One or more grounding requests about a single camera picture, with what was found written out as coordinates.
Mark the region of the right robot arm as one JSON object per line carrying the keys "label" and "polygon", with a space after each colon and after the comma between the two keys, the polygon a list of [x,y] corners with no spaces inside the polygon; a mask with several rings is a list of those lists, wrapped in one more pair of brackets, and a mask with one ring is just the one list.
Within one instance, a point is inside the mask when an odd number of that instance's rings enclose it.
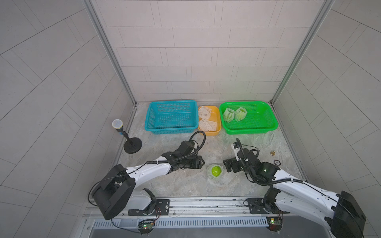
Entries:
{"label": "right robot arm", "polygon": [[234,158],[223,161],[227,172],[244,172],[247,180],[267,186],[260,200],[247,199],[244,205],[282,216],[292,213],[313,221],[336,238],[362,238],[366,216],[354,196],[346,191],[335,193],[298,179],[279,166],[261,162],[259,149],[236,140],[231,145]]}

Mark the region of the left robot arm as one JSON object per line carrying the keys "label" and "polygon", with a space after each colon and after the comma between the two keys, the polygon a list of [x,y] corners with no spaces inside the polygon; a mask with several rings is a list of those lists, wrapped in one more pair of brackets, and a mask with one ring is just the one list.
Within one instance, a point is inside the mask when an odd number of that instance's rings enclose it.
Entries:
{"label": "left robot arm", "polygon": [[[198,144],[193,137],[203,136]],[[135,209],[150,214],[156,207],[157,198],[149,189],[138,187],[157,177],[177,170],[201,169],[205,162],[198,152],[204,146],[206,134],[197,131],[189,140],[181,142],[174,152],[166,152],[153,161],[135,167],[114,166],[107,175],[89,191],[88,199],[94,200],[105,220],[111,220],[125,209]]]}

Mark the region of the white foam nets pile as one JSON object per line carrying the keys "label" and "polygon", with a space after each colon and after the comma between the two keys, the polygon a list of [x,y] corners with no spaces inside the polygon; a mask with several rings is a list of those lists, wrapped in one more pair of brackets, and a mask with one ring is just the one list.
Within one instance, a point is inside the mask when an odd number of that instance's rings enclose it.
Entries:
{"label": "white foam nets pile", "polygon": [[211,121],[212,110],[208,107],[201,106],[198,109],[198,116],[200,121],[198,123],[199,129],[204,132],[217,131],[217,122]]}

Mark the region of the yellow plastic tub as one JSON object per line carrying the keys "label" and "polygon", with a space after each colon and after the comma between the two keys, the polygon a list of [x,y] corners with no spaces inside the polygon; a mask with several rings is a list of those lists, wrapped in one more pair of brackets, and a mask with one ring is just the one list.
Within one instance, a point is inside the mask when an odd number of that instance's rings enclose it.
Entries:
{"label": "yellow plastic tub", "polygon": [[222,122],[221,122],[221,118],[220,118],[219,109],[216,106],[204,106],[204,107],[208,107],[208,108],[210,108],[212,110],[210,120],[214,121],[214,122],[217,122],[217,131],[205,132],[205,134],[207,136],[216,136],[216,135],[219,134],[219,132],[222,129]]}

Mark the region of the teal plastic basket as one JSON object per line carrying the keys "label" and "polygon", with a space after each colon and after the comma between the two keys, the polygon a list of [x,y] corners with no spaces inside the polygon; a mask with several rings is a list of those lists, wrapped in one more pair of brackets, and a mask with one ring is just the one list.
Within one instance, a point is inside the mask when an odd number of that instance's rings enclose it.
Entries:
{"label": "teal plastic basket", "polygon": [[194,100],[152,102],[148,106],[145,130],[153,134],[192,133],[198,128],[197,109]]}

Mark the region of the green plastic basket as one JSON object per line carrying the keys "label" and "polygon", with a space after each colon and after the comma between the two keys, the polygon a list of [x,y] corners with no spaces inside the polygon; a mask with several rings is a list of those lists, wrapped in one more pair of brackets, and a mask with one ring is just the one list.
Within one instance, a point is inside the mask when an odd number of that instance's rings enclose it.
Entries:
{"label": "green plastic basket", "polygon": [[[241,121],[232,119],[227,122],[223,115],[227,109],[237,111],[243,108],[247,111],[245,118]],[[242,101],[242,102],[225,102],[219,107],[222,126],[226,133],[230,135],[236,134],[262,134],[274,131],[278,128],[278,121],[271,107],[261,101]]]}

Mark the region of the microphone on black stand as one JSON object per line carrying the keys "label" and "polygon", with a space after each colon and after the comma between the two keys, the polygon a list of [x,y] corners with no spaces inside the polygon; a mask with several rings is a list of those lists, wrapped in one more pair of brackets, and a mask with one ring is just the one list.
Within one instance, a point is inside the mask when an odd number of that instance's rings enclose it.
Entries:
{"label": "microphone on black stand", "polygon": [[124,123],[120,119],[115,119],[112,122],[112,127],[121,134],[126,142],[124,143],[124,151],[128,154],[135,154],[142,148],[142,141],[137,137],[130,138],[124,130]]}

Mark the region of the right circuit board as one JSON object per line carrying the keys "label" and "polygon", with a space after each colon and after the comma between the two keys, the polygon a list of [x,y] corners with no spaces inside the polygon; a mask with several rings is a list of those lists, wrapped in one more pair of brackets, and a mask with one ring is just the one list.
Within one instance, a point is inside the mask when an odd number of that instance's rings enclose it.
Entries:
{"label": "right circuit board", "polygon": [[267,229],[271,232],[278,232],[283,227],[283,220],[280,217],[267,217]]}

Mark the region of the circuit board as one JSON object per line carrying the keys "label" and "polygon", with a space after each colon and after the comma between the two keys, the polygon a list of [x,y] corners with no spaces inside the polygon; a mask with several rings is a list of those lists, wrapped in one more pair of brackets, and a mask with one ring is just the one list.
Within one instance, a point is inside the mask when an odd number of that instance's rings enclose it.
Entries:
{"label": "circuit board", "polygon": [[283,227],[283,220],[280,217],[267,217],[267,229],[271,232],[278,232]]}
{"label": "circuit board", "polygon": [[153,231],[155,227],[155,220],[154,219],[146,219],[142,220],[138,223],[138,231],[141,235],[149,234]]}

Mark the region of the left circuit board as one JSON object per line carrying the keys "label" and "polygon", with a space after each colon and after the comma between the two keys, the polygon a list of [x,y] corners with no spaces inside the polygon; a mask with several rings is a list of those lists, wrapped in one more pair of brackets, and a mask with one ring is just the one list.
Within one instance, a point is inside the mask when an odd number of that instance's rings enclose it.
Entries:
{"label": "left circuit board", "polygon": [[138,223],[138,231],[141,235],[149,234],[153,231],[155,227],[155,220],[154,219],[146,219],[142,220]]}

